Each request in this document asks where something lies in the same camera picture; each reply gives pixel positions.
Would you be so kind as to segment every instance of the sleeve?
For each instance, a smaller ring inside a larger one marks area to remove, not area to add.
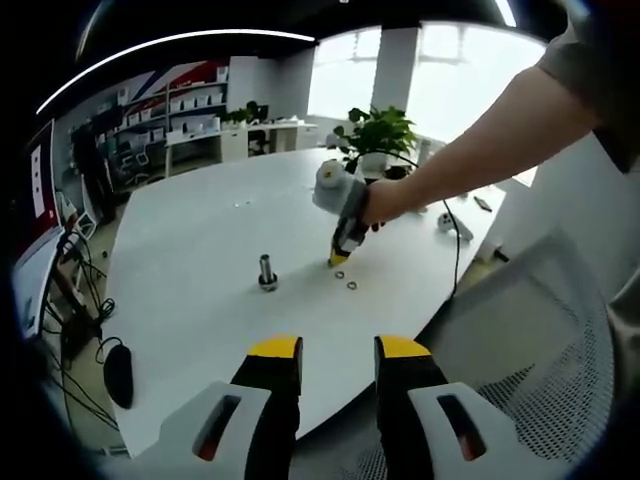
[[[637,51],[596,26],[589,17],[570,23],[553,40],[538,67],[593,108],[628,152],[628,171],[640,153],[640,124],[632,112],[640,105]]]

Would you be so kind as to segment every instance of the metal rod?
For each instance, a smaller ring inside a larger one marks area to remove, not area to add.
[[[262,280],[265,281],[266,283],[271,283],[273,281],[269,255],[265,254],[260,256],[260,273],[262,274]]]

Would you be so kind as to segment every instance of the white pot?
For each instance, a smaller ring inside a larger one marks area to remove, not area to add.
[[[388,161],[389,157],[387,154],[380,152],[367,153],[366,155],[363,155],[362,160],[360,160],[362,171],[365,175],[368,172],[383,173],[387,169]]]

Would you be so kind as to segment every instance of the human arm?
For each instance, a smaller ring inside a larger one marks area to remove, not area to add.
[[[366,223],[391,220],[438,200],[539,165],[598,126],[598,116],[539,67],[516,75],[466,132],[399,182],[370,186]]]

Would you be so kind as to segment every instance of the hand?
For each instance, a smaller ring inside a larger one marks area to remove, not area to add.
[[[373,226],[393,220],[404,213],[400,205],[399,182],[382,179],[367,188],[369,200],[362,216],[364,223]]]

